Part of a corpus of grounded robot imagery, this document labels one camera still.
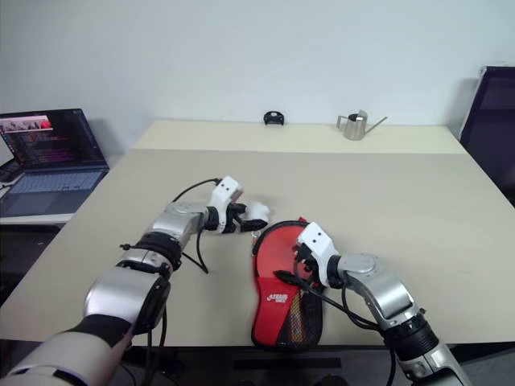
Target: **desk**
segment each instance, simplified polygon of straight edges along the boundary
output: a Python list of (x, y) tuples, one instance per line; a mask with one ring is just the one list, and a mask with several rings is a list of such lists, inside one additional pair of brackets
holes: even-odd
[[(106, 159), (109, 168), (113, 168), (116, 162), (120, 159), (119, 155), (108, 157)], [(5, 195), (8, 190), (1, 190), (0, 197)], [(73, 213), (63, 213), (60, 215), (45, 215), (45, 216), (18, 216), (18, 217), (0, 217), (0, 225), (58, 225), (66, 224), (73, 216)]]
[[(0, 337), (41, 341), (77, 324), (118, 245), (138, 240), (185, 187), (225, 175), (245, 187), (242, 202), (269, 205), (273, 222), (304, 216), (342, 253), (379, 255), (446, 342), (515, 340), (515, 211), (447, 129), (382, 126), (350, 142), (330, 125), (181, 121), (155, 122), (102, 180), (0, 309)], [(205, 202), (211, 189), (187, 198)], [(184, 261), (172, 276), (166, 345), (252, 344), (250, 243), (203, 235), (210, 274)], [(382, 344), (331, 307), (323, 323), (320, 344)]]

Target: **white wall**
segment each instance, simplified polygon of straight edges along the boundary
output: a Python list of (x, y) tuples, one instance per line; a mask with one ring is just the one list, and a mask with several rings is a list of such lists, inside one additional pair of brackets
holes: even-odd
[(0, 110), (82, 107), (107, 154), (156, 117), (463, 119), (515, 62), (513, 0), (0, 0)]

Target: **laptop keyboard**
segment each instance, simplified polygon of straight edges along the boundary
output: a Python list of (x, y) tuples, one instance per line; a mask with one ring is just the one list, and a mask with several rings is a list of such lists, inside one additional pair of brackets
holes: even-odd
[(95, 185), (101, 173), (101, 171), (88, 171), (83, 173), (24, 175), (23, 178), (10, 189), (10, 193), (89, 190)]

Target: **printed logo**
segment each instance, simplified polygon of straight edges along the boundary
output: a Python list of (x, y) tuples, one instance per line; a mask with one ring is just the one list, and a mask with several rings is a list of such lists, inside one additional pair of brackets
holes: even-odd
[(287, 294), (270, 294), (266, 297), (266, 300), (268, 302), (275, 300), (276, 303), (286, 303), (287, 299), (288, 299)]

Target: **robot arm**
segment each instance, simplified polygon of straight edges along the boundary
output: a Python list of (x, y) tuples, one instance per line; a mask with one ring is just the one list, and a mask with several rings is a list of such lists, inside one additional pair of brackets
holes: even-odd
[(417, 385), (472, 386), (447, 346), (440, 342), (406, 287), (371, 254), (339, 254), (331, 238), (310, 223), (297, 239), (299, 258), (332, 288), (346, 286), (365, 300), (388, 348)]
[(170, 293), (170, 276), (179, 269), (181, 253), (192, 235), (201, 229), (234, 232), (234, 221), (240, 222), (242, 231), (267, 225), (267, 207), (236, 203), (242, 192), (237, 181), (225, 177), (207, 206), (170, 203), (136, 245), (121, 245), (125, 250), (121, 261), (91, 287), (84, 319), (42, 343), (0, 384), (106, 384), (133, 336), (159, 323)]

